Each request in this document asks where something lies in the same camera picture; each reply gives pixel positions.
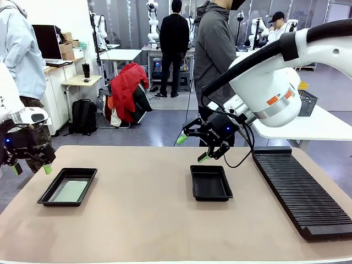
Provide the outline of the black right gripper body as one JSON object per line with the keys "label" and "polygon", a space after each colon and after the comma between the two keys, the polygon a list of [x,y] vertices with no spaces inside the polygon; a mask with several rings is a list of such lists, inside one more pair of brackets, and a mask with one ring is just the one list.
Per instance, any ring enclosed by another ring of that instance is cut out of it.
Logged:
{"label": "black right gripper body", "polygon": [[210,138],[201,139],[201,146],[219,147],[223,141],[226,141],[230,147],[235,145],[235,133],[239,127],[235,125],[229,117],[212,112],[201,112],[201,119],[206,124],[206,129]]}

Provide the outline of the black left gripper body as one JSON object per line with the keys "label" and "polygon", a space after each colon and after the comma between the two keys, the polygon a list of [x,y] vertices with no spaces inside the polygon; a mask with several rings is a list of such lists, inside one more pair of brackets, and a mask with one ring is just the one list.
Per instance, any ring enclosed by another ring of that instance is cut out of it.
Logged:
{"label": "black left gripper body", "polygon": [[19,159],[42,162],[32,131],[6,120],[1,124],[1,165],[13,166]]}

